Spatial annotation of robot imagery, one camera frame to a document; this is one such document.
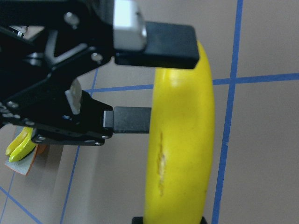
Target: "yellow banana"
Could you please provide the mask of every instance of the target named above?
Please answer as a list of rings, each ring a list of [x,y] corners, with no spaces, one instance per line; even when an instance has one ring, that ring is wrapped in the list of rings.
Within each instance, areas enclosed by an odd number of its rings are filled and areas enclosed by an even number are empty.
[[[23,159],[36,146],[36,144],[31,141],[31,135],[32,135],[33,129],[30,127],[27,127],[27,130],[28,130],[28,134],[25,137],[25,139],[23,140],[23,142],[21,144],[19,144],[15,148],[15,150],[12,151],[12,153],[10,154],[10,157],[9,157],[10,162],[16,162],[16,161]]]
[[[28,127],[23,128],[21,133],[7,147],[5,155],[10,155],[15,150],[15,148],[17,148],[17,146],[24,141],[28,134],[28,129]]]
[[[198,43],[193,70],[157,69],[149,133],[144,224],[199,224],[211,172],[214,94]]]

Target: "black object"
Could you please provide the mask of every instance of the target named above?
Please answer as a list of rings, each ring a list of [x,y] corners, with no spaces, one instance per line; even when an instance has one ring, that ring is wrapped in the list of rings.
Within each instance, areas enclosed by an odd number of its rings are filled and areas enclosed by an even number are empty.
[[[132,224],[143,224],[143,217],[134,217],[132,219]],[[206,219],[204,217],[202,217],[200,224],[207,224]]]
[[[198,59],[190,26],[147,22],[143,51],[116,51],[113,0],[0,0],[0,128],[35,128],[32,140],[44,144],[102,145],[113,133],[148,133],[149,108],[113,108],[87,92],[66,96],[73,80],[115,57],[117,64],[194,68]],[[66,16],[73,16],[67,21]],[[11,25],[44,30],[29,40]]]

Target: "gray floor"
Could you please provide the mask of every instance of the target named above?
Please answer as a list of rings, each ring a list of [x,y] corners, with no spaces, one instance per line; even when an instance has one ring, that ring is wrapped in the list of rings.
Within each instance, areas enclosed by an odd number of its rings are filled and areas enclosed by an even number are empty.
[[[299,223],[299,1],[138,2],[146,20],[193,25],[210,59],[216,135],[208,223]],[[79,78],[112,106],[151,106],[153,80],[154,69],[113,63]],[[13,132],[0,130],[1,224],[129,224],[143,215],[148,135],[52,146],[24,177],[4,166]]]

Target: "toy banana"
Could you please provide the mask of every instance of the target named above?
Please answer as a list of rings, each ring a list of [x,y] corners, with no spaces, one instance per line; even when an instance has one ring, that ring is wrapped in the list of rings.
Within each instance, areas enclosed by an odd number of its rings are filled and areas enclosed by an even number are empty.
[[[157,69],[149,133],[144,224],[199,224],[214,143],[206,53],[194,70]]]
[[[25,139],[11,152],[9,156],[10,162],[16,162],[23,159],[36,146],[36,144],[31,141],[33,129],[29,127],[25,127],[24,129],[27,129],[28,133]]]
[[[5,155],[10,155],[15,150],[15,148],[17,148],[17,146],[20,145],[24,141],[24,139],[28,135],[28,130],[29,130],[29,127],[23,128],[21,133],[7,147]]]

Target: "banana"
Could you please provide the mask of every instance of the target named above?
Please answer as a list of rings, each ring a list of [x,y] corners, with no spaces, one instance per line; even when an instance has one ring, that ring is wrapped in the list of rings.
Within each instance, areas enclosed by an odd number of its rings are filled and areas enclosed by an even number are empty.
[[[5,151],[5,155],[10,155],[19,144],[21,144],[28,134],[28,127],[23,128],[21,133],[9,144]]]
[[[209,62],[198,47],[194,70],[156,70],[144,224],[199,224],[202,218],[215,112]]]
[[[14,151],[12,151],[8,161],[16,162],[23,159],[36,146],[36,144],[31,141],[33,128],[26,127],[26,129],[28,130],[27,136],[25,137],[23,142],[19,144]]]

